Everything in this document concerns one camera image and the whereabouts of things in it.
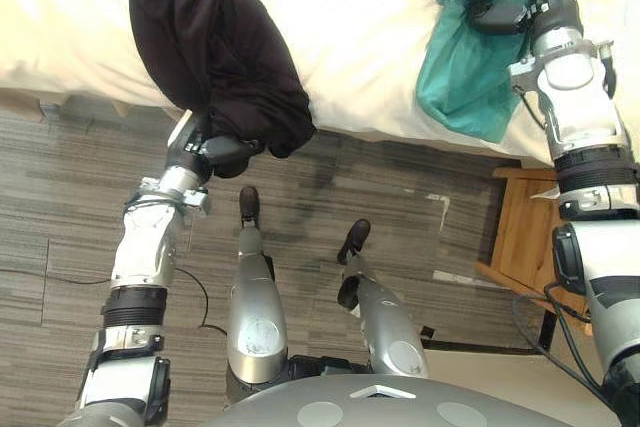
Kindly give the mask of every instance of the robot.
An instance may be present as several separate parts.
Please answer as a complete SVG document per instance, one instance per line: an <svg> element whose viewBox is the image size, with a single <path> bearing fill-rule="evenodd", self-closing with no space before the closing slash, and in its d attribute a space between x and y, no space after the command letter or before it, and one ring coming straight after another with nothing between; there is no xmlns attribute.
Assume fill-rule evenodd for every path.
<svg viewBox="0 0 640 427"><path fill-rule="evenodd" d="M509 68L516 92L535 91L566 224L553 233L556 277L589 305L606 375L600 392L624 427L640 425L639 178L612 101L610 43L582 38L575 0L529 5L476 0L469 21L494 34L527 32L531 52ZM126 204L109 296L76 402L59 427L142 427L167 417L170 362L163 317L186 211L206 211L212 175L241 172L258 142L211 137L206 115L187 111L169 139L166 171L144 178ZM543 414L428 379L419 338L401 301L362 254L370 224L347 234L338 302L360 309L367 365L287 353L284 312L263 253L259 198L240 194L242 230L227 342L232 405L207 426L337 425L561 426Z"/></svg>

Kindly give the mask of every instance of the metal bracket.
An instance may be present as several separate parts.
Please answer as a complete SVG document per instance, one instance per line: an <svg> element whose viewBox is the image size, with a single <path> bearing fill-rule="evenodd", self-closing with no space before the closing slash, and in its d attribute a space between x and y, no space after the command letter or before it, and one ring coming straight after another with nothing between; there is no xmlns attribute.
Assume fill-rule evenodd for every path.
<svg viewBox="0 0 640 427"><path fill-rule="evenodd" d="M102 352L144 350L156 352L164 347L162 326L122 325L104 329L105 343Z"/></svg>
<svg viewBox="0 0 640 427"><path fill-rule="evenodd" d="M196 214L206 217L211 212L211 201L209 191L205 187L195 190L186 190L184 194L172 190L170 192L159 190L160 180L153 177L143 177L140 186L136 191L138 195L157 195L176 200L187 207L193 209Z"/></svg>
<svg viewBox="0 0 640 427"><path fill-rule="evenodd" d="M570 54L587 54L590 57L598 57L598 48L590 40L580 39L571 41L559 47L548 50L542 55L529 55L509 66L511 87L518 94L538 90L538 77L544 70L544 66L552 60Z"/></svg>

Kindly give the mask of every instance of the cable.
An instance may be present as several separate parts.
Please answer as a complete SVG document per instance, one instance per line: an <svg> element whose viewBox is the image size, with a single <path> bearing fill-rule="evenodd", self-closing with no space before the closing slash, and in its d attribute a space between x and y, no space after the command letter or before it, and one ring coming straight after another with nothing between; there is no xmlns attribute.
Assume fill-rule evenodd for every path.
<svg viewBox="0 0 640 427"><path fill-rule="evenodd" d="M41 279L47 278L48 280L56 280L58 282L64 282L66 284L75 284L75 285L98 285L98 284L106 284L107 282L111 282L111 279L90 280L90 281L65 279L64 277L56 277L55 275L38 274L36 272L29 272L28 270L0 269L0 272L7 272L9 274L30 275L32 277L40 277Z"/></svg>
<svg viewBox="0 0 640 427"><path fill-rule="evenodd" d="M553 363L556 367L558 367L564 373L569 375L575 381L579 382L580 385L582 385L585 389L587 389L595 397L597 397L598 400L600 400L600 402L606 405L609 409L613 410L613 407L611 406L609 401L605 398L605 396L603 395L599 387L596 388L592 386L589 382L587 382L585 379L580 377L580 375L578 375L577 372L575 372L573 369L571 369L566 364L564 364L563 362L558 360L556 357L551 355L549 352L547 352L545 349L543 349L542 346L531 336L531 331L526 326L523 326L520 323L518 319L522 317L522 314L520 314L520 311L518 310L518 304L522 299L527 299L529 301L531 300L548 301L548 299L546 297L530 296L527 294L518 295L515 299L513 299L513 303L511 304L511 309L513 313L513 323L515 324L520 334L526 339L527 343L531 347L533 347L537 352L539 352L540 354L544 355L547 359L549 359L549 361Z"/></svg>
<svg viewBox="0 0 640 427"><path fill-rule="evenodd" d="M202 316L202 322L200 322L200 325L198 325L197 328L198 329L201 329L201 328L214 329L226 336L227 331L224 330L222 327L219 327L213 324L207 324L207 316L209 315L209 293L207 292L207 289L202 284L202 282L200 282L200 279L198 279L195 275L193 275L188 270L183 269L181 267L176 267L176 270L191 277L193 281L196 284L198 284L198 287L200 287L200 290L202 290L202 293L204 294L204 315ZM91 281L73 280L73 279L67 279L64 277L57 277L54 275L47 275L47 274L39 274L36 272L29 272L28 270L19 270L19 269L0 269L0 272L6 272L9 274L30 275L32 277L39 277L41 279L47 279L47 280L55 280L58 282L64 282L66 284L74 284L74 285L98 285L98 284L106 284L107 282L111 282L111 279L91 280Z"/></svg>
<svg viewBox="0 0 640 427"><path fill-rule="evenodd" d="M140 207L143 205L171 205L176 208L176 210L180 212L184 212L185 205L182 202L179 202L170 197L158 198L158 199L147 199L147 200L139 200L140 197L133 197L132 199L126 201L124 203L124 213L130 212L136 207Z"/></svg>
<svg viewBox="0 0 640 427"><path fill-rule="evenodd" d="M544 124L542 122L540 122L540 119L538 119L538 117L536 117L536 115L533 113L533 109L531 108L531 104L529 104L529 101L524 96L524 94L520 94L520 98L522 99L522 102L524 103L524 106L529 111L529 115L531 116L531 118L535 121L536 124L538 124L538 127L540 127L542 130L544 130Z"/></svg>
<svg viewBox="0 0 640 427"><path fill-rule="evenodd" d="M599 389L600 385L593 378L593 375L591 375L591 372L589 372L589 369L587 368L587 366L584 364L584 361L582 360L582 356L578 351L578 347L576 346L575 340L573 339L573 335L571 335L571 331L569 330L567 321L565 320L564 315L562 315L562 311L560 310L558 301L555 299L555 297L553 297L553 295L551 295L551 289L554 289L556 287L560 287L560 284L558 284L557 282L552 282L550 284L545 285L544 295L547 297L547 299L549 299L549 302L551 302L551 305L553 306L553 310L555 310L556 312L556 316L560 321L560 327L562 328L562 333L564 334L564 338L567 341L567 345L569 346L569 350L571 351L573 360L575 360L576 365L580 369L580 372L582 372L582 375L584 375L584 378L587 379L587 382L589 382L592 386Z"/></svg>
<svg viewBox="0 0 640 427"><path fill-rule="evenodd" d="M221 334L223 334L225 337L227 337L227 331L224 330L222 327L219 327L217 325L213 325L213 324L200 324L198 326L199 329L215 329L218 332L220 332Z"/></svg>

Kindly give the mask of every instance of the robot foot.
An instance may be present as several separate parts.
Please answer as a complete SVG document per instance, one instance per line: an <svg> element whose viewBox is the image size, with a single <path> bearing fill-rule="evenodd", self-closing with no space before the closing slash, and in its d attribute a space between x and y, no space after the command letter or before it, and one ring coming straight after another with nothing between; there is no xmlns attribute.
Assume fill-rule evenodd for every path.
<svg viewBox="0 0 640 427"><path fill-rule="evenodd" d="M348 252L352 254L360 252L364 242L367 240L367 237L369 237L370 231L371 222L367 219L356 220L353 226L351 226L340 252L338 252L338 263L346 265Z"/></svg>
<svg viewBox="0 0 640 427"><path fill-rule="evenodd" d="M260 228L260 197L255 187L244 187L240 191L240 221L242 227L252 225Z"/></svg>

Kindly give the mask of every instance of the mattress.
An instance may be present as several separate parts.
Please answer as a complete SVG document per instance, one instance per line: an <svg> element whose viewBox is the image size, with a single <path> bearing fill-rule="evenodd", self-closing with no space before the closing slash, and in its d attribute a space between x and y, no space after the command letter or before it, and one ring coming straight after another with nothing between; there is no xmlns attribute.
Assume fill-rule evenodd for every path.
<svg viewBox="0 0 640 427"><path fill-rule="evenodd" d="M434 0L262 0L283 34L319 128L444 141L549 161L544 134L519 107L500 144L448 131L416 105ZM623 119L637 139L637 0L580 0L586 34L616 40ZM170 107L137 53L128 0L0 0L0 88L84 92Z"/></svg>

